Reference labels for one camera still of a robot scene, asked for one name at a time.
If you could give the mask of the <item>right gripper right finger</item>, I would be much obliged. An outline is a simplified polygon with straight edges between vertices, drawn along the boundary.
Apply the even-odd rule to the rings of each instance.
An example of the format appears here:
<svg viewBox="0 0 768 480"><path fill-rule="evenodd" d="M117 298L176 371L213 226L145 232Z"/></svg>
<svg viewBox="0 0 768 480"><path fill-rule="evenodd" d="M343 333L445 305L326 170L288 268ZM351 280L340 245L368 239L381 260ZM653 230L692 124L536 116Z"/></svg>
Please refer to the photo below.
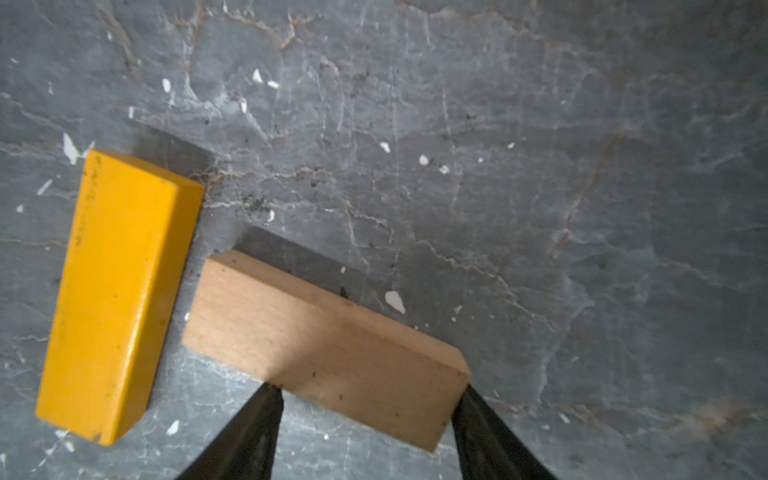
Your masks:
<svg viewBox="0 0 768 480"><path fill-rule="evenodd" d="M452 426L464 480L556 480L471 385Z"/></svg>

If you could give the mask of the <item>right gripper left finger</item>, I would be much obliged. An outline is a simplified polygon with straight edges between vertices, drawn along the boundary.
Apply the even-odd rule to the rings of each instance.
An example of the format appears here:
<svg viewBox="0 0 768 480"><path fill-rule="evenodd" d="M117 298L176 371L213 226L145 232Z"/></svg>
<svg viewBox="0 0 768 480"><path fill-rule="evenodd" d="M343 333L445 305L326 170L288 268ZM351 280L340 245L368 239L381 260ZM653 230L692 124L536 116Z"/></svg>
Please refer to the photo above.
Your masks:
<svg viewBox="0 0 768 480"><path fill-rule="evenodd" d="M270 479L283 410L282 390L263 383L178 479Z"/></svg>

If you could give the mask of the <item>tan block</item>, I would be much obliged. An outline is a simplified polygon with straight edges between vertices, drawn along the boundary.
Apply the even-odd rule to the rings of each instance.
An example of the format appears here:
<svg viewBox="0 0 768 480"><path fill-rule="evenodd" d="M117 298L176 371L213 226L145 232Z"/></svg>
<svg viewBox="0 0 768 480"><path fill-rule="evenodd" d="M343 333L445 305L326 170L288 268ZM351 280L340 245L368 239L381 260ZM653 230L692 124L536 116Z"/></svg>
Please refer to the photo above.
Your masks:
<svg viewBox="0 0 768 480"><path fill-rule="evenodd" d="M236 250L204 261L182 343L427 452L471 378L456 347Z"/></svg>

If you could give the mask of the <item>orange-yellow block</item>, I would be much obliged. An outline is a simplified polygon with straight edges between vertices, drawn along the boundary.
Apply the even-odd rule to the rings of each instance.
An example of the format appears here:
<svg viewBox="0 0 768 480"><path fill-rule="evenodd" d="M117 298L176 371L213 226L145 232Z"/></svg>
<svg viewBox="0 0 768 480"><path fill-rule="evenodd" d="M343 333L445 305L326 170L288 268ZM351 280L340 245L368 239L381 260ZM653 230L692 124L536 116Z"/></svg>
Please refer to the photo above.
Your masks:
<svg viewBox="0 0 768 480"><path fill-rule="evenodd" d="M203 197L147 161L87 154L38 418L104 446L142 418Z"/></svg>

